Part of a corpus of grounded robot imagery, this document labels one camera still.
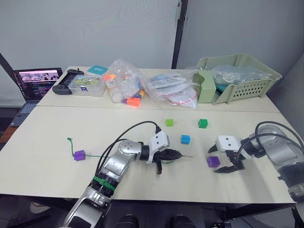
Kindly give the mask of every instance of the robotic arm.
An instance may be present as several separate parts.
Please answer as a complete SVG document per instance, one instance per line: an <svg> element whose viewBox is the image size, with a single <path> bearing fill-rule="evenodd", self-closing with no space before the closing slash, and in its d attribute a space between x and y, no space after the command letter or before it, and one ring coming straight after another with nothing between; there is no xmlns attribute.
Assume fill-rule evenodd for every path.
<svg viewBox="0 0 304 228"><path fill-rule="evenodd" d="M169 138L160 131L149 141L148 145L130 140L121 141L116 153L110 157L97 175L95 175L85 192L68 213L64 226L71 228L94 228L101 225L111 206L111 196L123 179L129 164L135 159L155 162L158 174L161 174L161 160L175 160L181 153L171 149Z"/></svg>
<svg viewBox="0 0 304 228"><path fill-rule="evenodd" d="M276 122L266 123L283 126ZM218 136L216 144L208 151L211 155L219 155L216 156L218 161L214 156L208 157L208 166L218 168L214 171L216 173L230 173L244 169L243 160L266 155L280 174L278 178L284 180L288 186L292 199L296 202L304 201L304 148L301 139L296 136L301 145L299 146L287 138L279 127L272 124L260 127L257 134L253 133L243 140L230 135ZM217 166L221 163L219 157L222 156L226 157L228 162Z"/></svg>

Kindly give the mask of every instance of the purple cube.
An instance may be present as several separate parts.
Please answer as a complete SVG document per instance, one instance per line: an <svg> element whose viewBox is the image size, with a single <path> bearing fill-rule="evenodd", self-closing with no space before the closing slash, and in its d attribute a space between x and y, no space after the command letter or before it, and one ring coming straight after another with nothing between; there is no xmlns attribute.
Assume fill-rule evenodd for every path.
<svg viewBox="0 0 304 228"><path fill-rule="evenodd" d="M76 161L84 160L84 159L86 159L85 155L86 155L86 153L85 153L84 150L82 150L82 151L76 151L74 153L74 160L76 160Z"/></svg>
<svg viewBox="0 0 304 228"><path fill-rule="evenodd" d="M211 156L207 158L209 168L217 168L220 165L219 158L217 156Z"/></svg>

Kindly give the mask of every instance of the green plastic basket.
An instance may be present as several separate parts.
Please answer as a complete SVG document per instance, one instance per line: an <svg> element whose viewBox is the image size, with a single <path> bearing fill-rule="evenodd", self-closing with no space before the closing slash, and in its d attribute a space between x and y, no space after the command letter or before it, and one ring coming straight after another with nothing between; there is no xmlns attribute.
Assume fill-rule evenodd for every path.
<svg viewBox="0 0 304 228"><path fill-rule="evenodd" d="M234 54L230 56L221 57L205 57L199 60L197 69L211 70L220 65L233 65L236 67L253 67L258 70L272 74L269 79L259 79L249 82L244 82L239 85L230 84L219 96L214 94L212 103L226 102L230 104L231 101L259 96L263 97L267 91L282 77L278 72L267 67L248 54Z"/></svg>

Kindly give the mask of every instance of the laptop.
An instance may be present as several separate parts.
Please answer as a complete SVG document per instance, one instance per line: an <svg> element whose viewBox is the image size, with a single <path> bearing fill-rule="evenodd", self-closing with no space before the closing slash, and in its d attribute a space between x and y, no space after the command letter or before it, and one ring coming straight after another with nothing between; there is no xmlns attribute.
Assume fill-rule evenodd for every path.
<svg viewBox="0 0 304 228"><path fill-rule="evenodd" d="M19 110L10 126L20 126L43 96L62 75L61 68L14 70L14 79L25 104Z"/></svg>

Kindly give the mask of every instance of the white table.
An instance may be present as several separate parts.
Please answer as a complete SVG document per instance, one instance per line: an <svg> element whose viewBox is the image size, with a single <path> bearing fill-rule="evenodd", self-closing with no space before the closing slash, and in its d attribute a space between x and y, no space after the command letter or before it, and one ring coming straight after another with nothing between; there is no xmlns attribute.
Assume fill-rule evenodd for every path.
<svg viewBox="0 0 304 228"><path fill-rule="evenodd" d="M167 118L174 119L173 127L164 126ZM207 129L198 128L200 118L208 119ZM92 179L98 158L74 161L67 137L73 139L75 151L84 149L87 154L100 155L122 131L145 120L162 127L172 149L194 158L163 164L161 175L156 174L155 164L133 162L113 199L293 202L266 157L246 160L245 170L230 174L213 173L206 163L207 151L219 134L246 138L258 122L265 120L290 126L276 112L38 106L0 152L0 193L78 198ZM139 126L125 137L147 142L154 130L152 124ZM189 145L180 143L181 134L191 136Z"/></svg>
<svg viewBox="0 0 304 228"><path fill-rule="evenodd" d="M69 69L77 69L86 72L89 67L70 66ZM153 77L155 75L168 72L170 69L140 69L140 71L147 77ZM40 106L63 106L63 107L93 107L93 108L120 108L120 109L133 109L129 105L121 103L113 103L106 91L103 97L89 97L89 96L73 96L73 95L57 95L50 90L43 99L39 102ZM172 106L165 102L159 102L151 99L149 96L145 96L141 102L140 109L151 110L190 110L187 107ZM277 107L271 102L271 100L265 96L252 97L248 99L242 99L233 101L231 104L220 103L212 105L210 103L198 104L196 110L200 111L242 111L242 112L274 112L279 113Z"/></svg>

